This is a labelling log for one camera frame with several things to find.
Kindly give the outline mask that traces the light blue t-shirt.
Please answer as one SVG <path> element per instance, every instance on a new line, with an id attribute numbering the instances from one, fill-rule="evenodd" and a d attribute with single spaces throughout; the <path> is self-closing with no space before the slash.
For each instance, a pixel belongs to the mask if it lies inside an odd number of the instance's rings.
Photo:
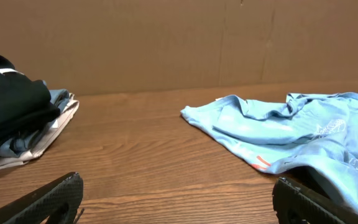
<path id="1" fill-rule="evenodd" d="M 358 214 L 358 93 L 290 93 L 283 103 L 229 95 L 181 115 L 261 172 L 304 167 L 333 202 Z"/>

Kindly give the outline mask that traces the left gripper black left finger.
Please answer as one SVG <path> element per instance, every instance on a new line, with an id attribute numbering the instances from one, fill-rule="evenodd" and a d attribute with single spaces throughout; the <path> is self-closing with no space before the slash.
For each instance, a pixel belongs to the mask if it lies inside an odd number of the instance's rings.
<path id="1" fill-rule="evenodd" d="M 0 208 L 1 224 L 75 224 L 83 214 L 83 179 L 69 172 Z"/>

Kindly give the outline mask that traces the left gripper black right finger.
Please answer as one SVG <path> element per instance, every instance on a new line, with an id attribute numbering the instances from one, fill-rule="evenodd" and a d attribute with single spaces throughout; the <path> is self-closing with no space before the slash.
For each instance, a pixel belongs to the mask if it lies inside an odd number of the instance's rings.
<path id="1" fill-rule="evenodd" d="M 290 178 L 278 178 L 272 201 L 279 224 L 358 224 L 358 214 Z"/>

